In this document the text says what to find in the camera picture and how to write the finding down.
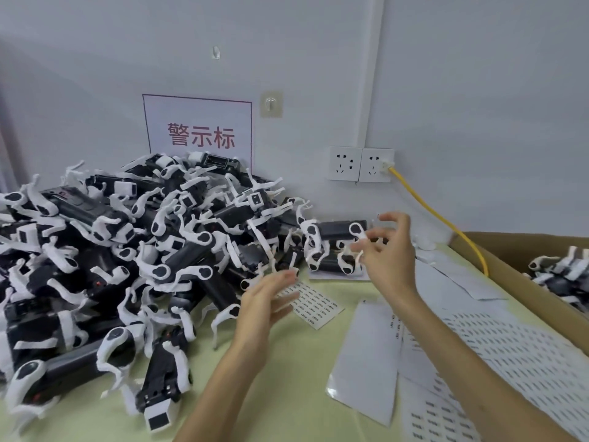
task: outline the left hand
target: left hand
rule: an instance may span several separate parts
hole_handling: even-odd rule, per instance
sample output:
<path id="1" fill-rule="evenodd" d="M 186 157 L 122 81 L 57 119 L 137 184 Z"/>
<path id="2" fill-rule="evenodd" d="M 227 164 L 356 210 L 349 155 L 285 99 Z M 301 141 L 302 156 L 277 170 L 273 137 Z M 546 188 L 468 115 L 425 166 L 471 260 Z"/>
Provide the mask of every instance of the left hand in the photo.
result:
<path id="1" fill-rule="evenodd" d="M 261 371 L 268 358 L 270 328 L 292 312 L 293 307 L 288 304 L 298 298 L 298 292 L 284 297 L 276 295 L 296 281 L 294 271 L 272 273 L 241 297 L 232 349 L 246 356 L 255 374 Z"/>

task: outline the wall socket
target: wall socket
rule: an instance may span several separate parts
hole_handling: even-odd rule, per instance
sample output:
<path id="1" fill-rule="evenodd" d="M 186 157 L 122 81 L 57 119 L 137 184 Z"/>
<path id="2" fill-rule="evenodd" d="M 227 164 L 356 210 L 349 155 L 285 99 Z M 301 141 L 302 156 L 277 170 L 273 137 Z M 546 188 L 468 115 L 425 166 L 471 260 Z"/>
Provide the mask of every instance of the wall socket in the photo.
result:
<path id="1" fill-rule="evenodd" d="M 358 181 L 363 183 L 389 183 L 393 181 L 391 174 L 382 170 L 383 163 L 395 163 L 393 149 L 377 149 L 365 147 L 362 149 L 362 161 Z"/>
<path id="2" fill-rule="evenodd" d="M 328 180 L 358 181 L 361 159 L 359 147 L 329 147 Z"/>

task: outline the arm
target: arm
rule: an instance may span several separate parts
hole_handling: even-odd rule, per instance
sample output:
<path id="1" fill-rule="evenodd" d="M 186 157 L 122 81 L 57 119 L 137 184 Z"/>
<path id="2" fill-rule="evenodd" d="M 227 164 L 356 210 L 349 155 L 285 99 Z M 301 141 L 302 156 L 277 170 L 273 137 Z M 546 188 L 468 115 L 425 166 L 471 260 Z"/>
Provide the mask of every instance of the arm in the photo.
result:
<path id="1" fill-rule="evenodd" d="M 276 295 L 294 282 L 294 272 L 279 272 L 264 277 L 243 294 L 231 347 L 174 442 L 229 440 L 247 391 L 268 358 L 270 328 L 292 311 L 287 304 L 298 297 Z"/>
<path id="2" fill-rule="evenodd" d="M 363 240 L 353 249 L 364 251 L 372 282 L 419 342 L 482 438 L 491 442 L 574 442 L 575 438 L 482 361 L 419 297 L 409 216 L 386 213 L 379 219 L 397 222 L 397 230 L 374 228 L 366 235 L 386 237 L 387 245 Z"/>

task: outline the right hand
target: right hand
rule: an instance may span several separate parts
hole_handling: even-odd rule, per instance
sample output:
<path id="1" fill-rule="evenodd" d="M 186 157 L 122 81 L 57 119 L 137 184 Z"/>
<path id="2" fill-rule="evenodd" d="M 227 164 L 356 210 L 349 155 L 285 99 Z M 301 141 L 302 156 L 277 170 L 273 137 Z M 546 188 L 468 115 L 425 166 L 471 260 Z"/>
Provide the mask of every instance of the right hand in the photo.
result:
<path id="1" fill-rule="evenodd" d="M 409 229 L 411 219 L 402 212 L 379 214 L 381 222 L 397 222 L 397 229 L 376 227 L 366 231 L 368 239 L 353 243 L 352 251 L 364 251 L 362 263 L 368 276 L 389 304 L 404 297 L 419 296 L 415 285 L 415 249 L 411 244 Z M 369 239 L 388 239 L 386 245 Z"/>

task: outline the forearm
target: forearm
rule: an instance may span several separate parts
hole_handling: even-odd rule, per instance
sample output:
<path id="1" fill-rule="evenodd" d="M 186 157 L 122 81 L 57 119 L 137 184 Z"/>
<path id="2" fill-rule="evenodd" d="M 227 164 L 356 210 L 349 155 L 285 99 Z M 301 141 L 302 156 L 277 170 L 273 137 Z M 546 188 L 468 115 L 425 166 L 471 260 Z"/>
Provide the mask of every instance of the forearm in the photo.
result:
<path id="1" fill-rule="evenodd" d="M 255 376 L 256 372 L 244 352 L 231 347 L 217 365 L 174 442 L 229 440 Z"/>
<path id="2" fill-rule="evenodd" d="M 575 440 L 497 375 L 420 297 L 388 297 L 484 439 Z"/>

